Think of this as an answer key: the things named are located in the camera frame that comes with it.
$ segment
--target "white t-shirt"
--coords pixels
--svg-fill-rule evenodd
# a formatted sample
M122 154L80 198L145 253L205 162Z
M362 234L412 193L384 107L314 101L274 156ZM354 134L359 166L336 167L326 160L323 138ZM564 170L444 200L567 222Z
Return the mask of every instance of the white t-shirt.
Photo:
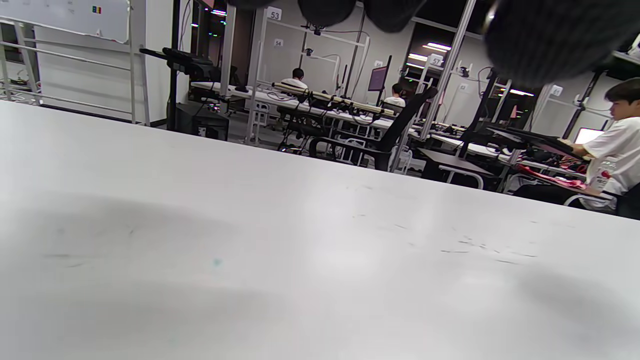
M623 195L640 183L640 117L615 122L609 130L583 146L595 157L587 169L588 183L608 156L616 159L616 171L605 191ZM587 199L580 201L585 208L596 211L612 212L616 208L615 200L608 204Z
M295 86L301 89L306 89L308 88L307 84L303 83L302 81L298 80L298 79L284 79L281 81L281 83L283 84L287 84L287 85L291 85L291 86Z
M403 108L406 106L406 103L404 102L404 99L400 98L400 97L387 97L385 99L385 102L387 104L391 104L391 105L396 105L396 106L402 106Z

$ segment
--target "black hair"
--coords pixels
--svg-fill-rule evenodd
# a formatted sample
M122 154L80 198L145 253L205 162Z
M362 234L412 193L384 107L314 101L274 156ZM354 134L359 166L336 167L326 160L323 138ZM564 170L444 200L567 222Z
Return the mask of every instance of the black hair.
M640 78L624 81L607 91L604 95L607 101L627 101L629 104L640 100Z
M391 86L391 90L394 91L394 94L400 94L402 92L402 85L395 84L394 86Z
M294 79L302 79L305 77L305 72L302 71L301 68L297 67L293 69L293 78Z

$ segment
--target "label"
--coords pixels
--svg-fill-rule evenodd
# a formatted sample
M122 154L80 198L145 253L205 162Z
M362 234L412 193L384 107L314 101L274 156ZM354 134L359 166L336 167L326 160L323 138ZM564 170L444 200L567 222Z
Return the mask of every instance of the label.
M269 6L267 8L267 18L275 21L282 20L282 10Z
M561 86L557 86L557 85L554 85L554 86L551 88L551 95L553 95L553 96L560 96L560 95L562 95L562 90L564 90L564 88L563 88L563 87L561 87Z
M443 63L444 63L444 58L442 57L442 55L437 55L437 54L429 55L429 65L439 67L439 66L442 66Z

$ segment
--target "computer tower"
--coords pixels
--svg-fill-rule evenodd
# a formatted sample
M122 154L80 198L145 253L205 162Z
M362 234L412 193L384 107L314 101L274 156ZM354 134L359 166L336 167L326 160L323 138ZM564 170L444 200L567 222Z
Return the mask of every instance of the computer tower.
M207 105L200 109L201 107L202 104L197 103L178 104L175 114L176 131L227 141L229 119L219 113L209 111Z

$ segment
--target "computer monitor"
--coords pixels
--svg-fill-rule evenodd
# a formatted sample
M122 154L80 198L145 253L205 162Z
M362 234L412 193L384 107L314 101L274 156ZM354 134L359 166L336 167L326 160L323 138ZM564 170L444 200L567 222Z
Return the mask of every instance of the computer monitor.
M382 91L387 80L387 67L379 67L371 72L369 91Z
M586 127L581 127L580 130L578 131L578 136L575 137L575 143L577 145L588 143L594 140L595 138L597 138L598 136L600 136L600 134L602 133L604 133L604 131L602 130L588 129Z

